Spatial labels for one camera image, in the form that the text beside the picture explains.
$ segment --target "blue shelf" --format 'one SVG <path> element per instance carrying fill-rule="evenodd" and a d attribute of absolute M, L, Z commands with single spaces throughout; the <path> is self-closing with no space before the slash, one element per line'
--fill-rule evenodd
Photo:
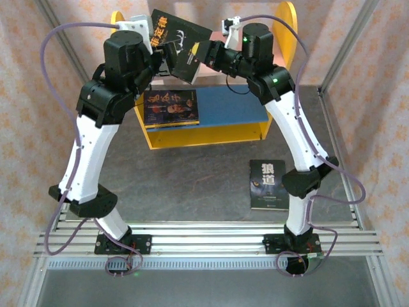
<path fill-rule="evenodd" d="M 247 85 L 232 85 L 231 87 L 240 93 L 249 90 Z M 227 86 L 196 88 L 196 92 L 199 125 L 146 130 L 153 132 L 268 122 L 266 109 L 252 93 L 238 95 L 230 91 Z"/>

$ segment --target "book lying on floor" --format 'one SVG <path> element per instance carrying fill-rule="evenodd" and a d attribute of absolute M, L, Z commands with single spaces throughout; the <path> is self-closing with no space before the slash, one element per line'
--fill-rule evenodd
<path fill-rule="evenodd" d="M 209 40 L 212 30 L 160 10 L 153 10 L 151 17 L 154 30 L 151 45 L 156 47 L 162 43 L 174 42 L 178 57 L 172 74 L 192 84 L 200 66 L 191 52 L 192 47 L 196 42 Z"/>
<path fill-rule="evenodd" d="M 250 160 L 251 209 L 288 210 L 289 195 L 281 183 L 283 160 Z"/>
<path fill-rule="evenodd" d="M 143 95 L 145 128 L 199 124 L 196 90 L 152 90 Z"/>

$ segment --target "robotic arm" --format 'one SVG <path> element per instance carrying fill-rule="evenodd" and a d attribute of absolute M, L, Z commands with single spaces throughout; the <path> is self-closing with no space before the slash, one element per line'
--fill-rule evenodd
<path fill-rule="evenodd" d="M 243 27 L 242 51 L 226 47 L 234 46 L 238 41 L 239 20 L 239 17 L 234 17 L 222 22 L 224 34 L 228 33 L 226 44 L 210 40 L 200 42 L 194 46 L 193 53 L 200 62 L 216 71 L 245 78 L 251 93 L 259 98 L 284 135 L 295 164 L 295 169 L 282 178 L 289 192 L 289 214 L 284 235 L 289 249 L 300 253 L 313 232 L 308 224 L 310 217 L 307 217 L 309 198 L 316 194 L 331 168 L 312 152 L 300 128 L 294 106 L 295 85 L 284 67 L 273 64 L 273 34 L 268 27 L 260 23 L 248 24 Z M 299 108 L 299 116 L 303 118 L 307 133 L 319 154 L 338 165 L 337 158 L 329 157 L 320 146 L 302 108 Z"/>
<path fill-rule="evenodd" d="M 200 62 L 216 71 L 231 77 L 246 78 L 251 93 L 259 98 L 277 122 L 293 155 L 295 169 L 282 178 L 290 194 L 284 239 L 280 242 L 268 241 L 268 244 L 278 244 L 283 250 L 307 253 L 305 246 L 314 239 L 313 229 L 308 224 L 308 200 L 316 194 L 321 181 L 331 169 L 311 151 L 298 124 L 293 103 L 295 85 L 285 68 L 273 64 L 273 35 L 268 27 L 259 23 L 243 27 L 242 51 L 236 51 L 229 46 L 234 47 L 238 42 L 239 23 L 240 18 L 236 17 L 223 22 L 225 34 L 229 33 L 226 45 L 220 41 L 200 42 L 193 47 L 192 53 Z M 172 74 L 177 53 L 174 43 L 151 47 L 153 29 L 147 16 L 133 17 L 131 21 L 117 24 L 119 31 L 104 43 L 105 63 L 82 87 L 78 100 L 77 126 L 82 144 L 79 165 L 74 165 L 78 149 L 74 143 L 66 173 L 58 185 L 50 187 L 49 194 L 60 200 L 66 193 L 66 183 L 72 170 L 77 168 L 66 196 L 70 210 L 79 217 L 95 218 L 114 240 L 131 246 L 134 243 L 132 231 L 115 208 L 118 198 L 98 184 L 99 176 L 109 144 L 125 113 L 135 106 L 135 101 L 157 74 Z M 300 116 L 305 118 L 301 108 L 299 111 Z M 329 157 L 320 146 L 307 120 L 304 123 L 319 154 L 338 165 L 337 158 Z M 109 254 L 126 253 L 123 248 L 112 249 L 114 251 Z M 271 253 L 278 254 L 276 249 Z"/>
<path fill-rule="evenodd" d="M 156 74 L 171 74 L 176 48 L 174 43 L 168 43 L 152 49 L 153 30 L 147 16 L 118 24 L 120 30 L 104 42 L 105 63 L 81 89 L 76 108 L 81 159 L 66 201 L 77 216 L 97 218 L 109 235 L 121 240 L 131 231 L 115 208 L 117 196 L 98 184 L 102 164 L 125 113 L 135 106 Z M 76 151 L 74 143 L 62 181 L 49 189 L 49 194 L 57 200 L 72 173 Z"/>

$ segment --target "book title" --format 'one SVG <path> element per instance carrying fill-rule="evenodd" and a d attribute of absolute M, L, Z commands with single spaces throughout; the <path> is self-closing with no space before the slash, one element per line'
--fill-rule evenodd
<path fill-rule="evenodd" d="M 160 39 L 162 38 L 162 35 L 165 32 L 166 24 L 167 24 L 167 17 L 161 16 L 158 21 L 158 27 L 155 29 L 155 32 L 151 39 L 152 47 L 157 47 L 159 45 Z"/>
<path fill-rule="evenodd" d="M 271 163 L 263 163 L 261 165 L 261 171 L 263 172 L 263 184 L 274 185 L 274 165 Z"/>
<path fill-rule="evenodd" d="M 152 103 L 153 102 L 158 102 L 158 101 L 169 103 L 169 101 L 171 101 L 171 100 L 175 101 L 175 102 L 179 102 L 181 100 L 181 98 L 177 94 L 169 95 L 169 93 L 166 93 L 165 95 L 156 94 L 155 96 L 150 96 L 148 98 L 148 102 L 152 102 Z"/>

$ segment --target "book on shelf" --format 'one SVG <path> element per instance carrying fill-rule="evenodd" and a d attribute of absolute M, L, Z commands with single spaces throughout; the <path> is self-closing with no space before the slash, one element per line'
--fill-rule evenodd
<path fill-rule="evenodd" d="M 200 62 L 192 53 L 193 45 L 209 40 L 212 30 L 156 9 L 153 10 L 151 18 L 153 23 L 151 45 L 156 47 L 162 43 L 174 42 L 178 57 L 172 74 L 192 84 L 200 66 Z"/>
<path fill-rule="evenodd" d="M 283 160 L 250 160 L 251 209 L 288 210 L 289 194 L 281 182 L 285 173 Z"/>
<path fill-rule="evenodd" d="M 196 90 L 145 91 L 143 103 L 147 129 L 199 124 Z"/>

